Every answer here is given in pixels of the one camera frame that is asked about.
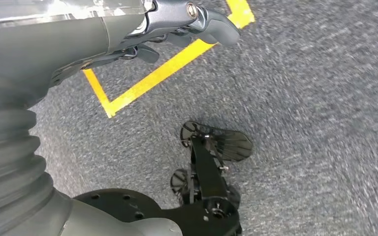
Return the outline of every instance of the floor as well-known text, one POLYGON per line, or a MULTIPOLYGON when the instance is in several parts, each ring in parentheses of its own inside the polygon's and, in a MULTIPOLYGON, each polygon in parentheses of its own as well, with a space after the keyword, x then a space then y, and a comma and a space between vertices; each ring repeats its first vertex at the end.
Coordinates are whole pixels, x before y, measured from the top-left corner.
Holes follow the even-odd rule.
MULTIPOLYGON (((225 0, 197 3, 229 13, 225 0)), ((129 188, 178 205, 186 120, 240 130, 252 157, 230 165, 245 236, 378 236, 378 0, 248 0, 256 22, 108 118, 83 73, 33 107, 38 150, 70 196, 129 188)), ((96 68, 110 99, 180 49, 96 68)))

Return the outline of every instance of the yellow tape line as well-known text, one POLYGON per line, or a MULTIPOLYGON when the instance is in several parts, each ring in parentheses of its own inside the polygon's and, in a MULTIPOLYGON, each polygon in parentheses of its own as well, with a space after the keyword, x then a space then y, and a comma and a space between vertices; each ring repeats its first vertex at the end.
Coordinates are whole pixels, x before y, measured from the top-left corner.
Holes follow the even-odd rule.
POLYGON ((89 81, 89 84, 91 84, 92 89, 94 90, 96 96, 98 97, 102 107, 105 109, 106 114, 109 118, 112 117, 112 113, 110 113, 110 102, 108 97, 106 96, 105 92, 103 91, 102 86, 100 85, 94 71, 92 69, 83 70, 83 73, 85 74, 86 78, 89 81))
MULTIPOLYGON (((246 0, 227 0, 227 3, 232 12, 228 18, 237 28, 242 29, 249 23, 254 22, 254 15, 246 0)), ((194 41, 112 102, 109 102, 93 71, 91 69, 84 70, 84 73, 94 89, 96 96, 100 100, 102 107, 105 109, 108 117, 111 118, 116 112, 173 75, 213 46, 214 44, 207 44, 199 39, 194 41)))

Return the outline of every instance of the black robot chassis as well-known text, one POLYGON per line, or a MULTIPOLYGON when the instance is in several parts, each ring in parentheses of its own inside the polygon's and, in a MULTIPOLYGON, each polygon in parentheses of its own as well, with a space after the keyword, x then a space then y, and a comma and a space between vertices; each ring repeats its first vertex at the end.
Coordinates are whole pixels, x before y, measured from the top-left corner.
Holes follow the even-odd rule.
POLYGON ((190 148, 190 169, 176 170, 170 180, 181 206, 161 209, 150 197, 127 189, 101 189, 75 199, 96 207, 123 222, 167 218, 184 236, 239 236, 240 194, 227 185, 224 161, 242 161, 252 153, 252 142, 243 133, 193 121, 181 130, 182 145, 190 148))

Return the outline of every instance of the gray robot arm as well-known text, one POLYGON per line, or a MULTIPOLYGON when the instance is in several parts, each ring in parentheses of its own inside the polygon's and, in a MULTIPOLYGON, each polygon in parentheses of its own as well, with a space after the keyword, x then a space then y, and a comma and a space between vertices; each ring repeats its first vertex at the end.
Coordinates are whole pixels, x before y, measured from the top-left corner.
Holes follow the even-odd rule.
POLYGON ((188 13, 188 6, 194 5, 164 0, 135 14, 40 24, 0 22, 0 235, 182 235, 171 220, 123 223, 54 189, 44 158, 34 154, 40 140, 29 135, 36 118, 27 109, 80 69, 134 57, 156 61, 157 53, 143 45, 147 41, 185 46, 196 34, 209 43, 229 45, 238 39, 224 16, 197 6, 188 13), (174 18, 165 15, 172 9, 179 13, 174 18))

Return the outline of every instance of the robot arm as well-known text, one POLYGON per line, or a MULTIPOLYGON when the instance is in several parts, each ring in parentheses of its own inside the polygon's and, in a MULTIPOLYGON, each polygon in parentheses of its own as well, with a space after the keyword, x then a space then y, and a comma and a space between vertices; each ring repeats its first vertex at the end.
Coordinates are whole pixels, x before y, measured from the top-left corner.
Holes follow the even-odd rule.
POLYGON ((40 140, 29 135, 36 118, 27 109, 81 69, 153 63, 158 53, 145 42, 184 47, 194 36, 231 45, 239 34, 225 16, 186 0, 0 0, 0 235, 182 235, 172 220, 124 223, 54 189, 34 154, 40 140))

